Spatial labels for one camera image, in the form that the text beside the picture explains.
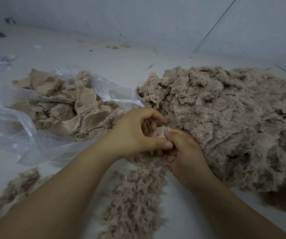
hand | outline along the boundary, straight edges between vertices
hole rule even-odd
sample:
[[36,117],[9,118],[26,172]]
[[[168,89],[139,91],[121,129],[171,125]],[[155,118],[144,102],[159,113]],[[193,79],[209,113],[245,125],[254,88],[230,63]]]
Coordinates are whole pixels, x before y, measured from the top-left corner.
[[173,144],[166,138],[146,136],[156,129],[156,121],[163,123],[164,117],[153,108],[130,111],[97,144],[102,150],[109,148],[115,160],[143,151],[172,149]]
[[173,129],[165,131],[165,137],[175,147],[163,155],[170,163],[174,176],[188,189],[195,189],[215,175],[209,169],[198,142],[189,134]]

left hand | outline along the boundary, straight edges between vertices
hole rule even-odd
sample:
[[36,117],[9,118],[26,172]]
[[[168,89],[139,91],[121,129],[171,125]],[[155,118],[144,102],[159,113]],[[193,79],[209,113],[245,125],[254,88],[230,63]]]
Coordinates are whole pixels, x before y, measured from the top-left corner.
[[156,121],[163,123],[164,117],[153,108],[139,108],[130,111],[104,138],[97,142],[97,145],[103,151],[109,151],[115,160],[143,151],[172,149],[172,142],[166,138],[146,136],[156,129]]

floor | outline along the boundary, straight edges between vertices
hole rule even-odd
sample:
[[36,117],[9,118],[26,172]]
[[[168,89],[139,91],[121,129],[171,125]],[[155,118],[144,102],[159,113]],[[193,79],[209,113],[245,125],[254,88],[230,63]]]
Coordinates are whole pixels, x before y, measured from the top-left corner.
[[[120,86],[136,88],[142,85],[150,72],[162,76],[165,69],[181,66],[216,66],[225,69],[239,67],[271,68],[278,76],[286,79],[286,73],[272,64],[260,61],[242,60],[229,57],[209,56],[194,53],[166,53],[142,47],[122,47],[118,42],[98,42],[87,36],[63,34],[42,29],[1,26],[7,35],[0,38],[0,49],[5,53],[15,53],[12,69],[0,73],[0,84],[10,84],[12,80],[27,76],[31,68],[50,71],[58,65],[77,64],[100,74]],[[106,48],[116,45],[119,49]],[[16,163],[15,154],[0,151],[0,194],[7,182],[19,172],[29,169]],[[58,172],[65,163],[46,162],[38,165],[42,175]],[[133,165],[120,160],[115,163],[102,179],[89,209],[89,221],[82,238],[96,238],[102,229],[100,214],[107,201],[98,195],[113,182],[113,171],[128,171]],[[161,208],[166,226],[155,233],[155,238],[214,238],[201,208],[193,195],[171,175],[165,188]],[[234,191],[243,201],[263,216],[286,231],[286,213],[261,204],[257,196],[251,193]]]

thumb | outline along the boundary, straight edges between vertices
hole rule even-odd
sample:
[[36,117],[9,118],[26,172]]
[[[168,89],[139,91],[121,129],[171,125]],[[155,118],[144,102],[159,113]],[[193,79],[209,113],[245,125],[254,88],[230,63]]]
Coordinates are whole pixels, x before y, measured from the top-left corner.
[[173,143],[171,143],[166,138],[148,138],[145,140],[146,148],[145,150],[170,150],[173,148]]
[[165,131],[164,135],[178,150],[182,150],[186,146],[186,140],[177,132]]

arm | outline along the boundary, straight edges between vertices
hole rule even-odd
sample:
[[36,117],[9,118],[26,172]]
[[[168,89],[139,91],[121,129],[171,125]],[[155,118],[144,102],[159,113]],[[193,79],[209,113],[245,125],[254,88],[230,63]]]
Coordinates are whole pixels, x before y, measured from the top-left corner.
[[152,108],[127,113],[103,139],[81,152],[44,185],[0,219],[0,238],[70,238],[105,171],[119,158],[172,148],[165,138],[148,138],[163,116]]
[[286,238],[214,176],[192,136],[180,130],[165,136],[176,147],[164,155],[174,176],[197,197],[219,238]]

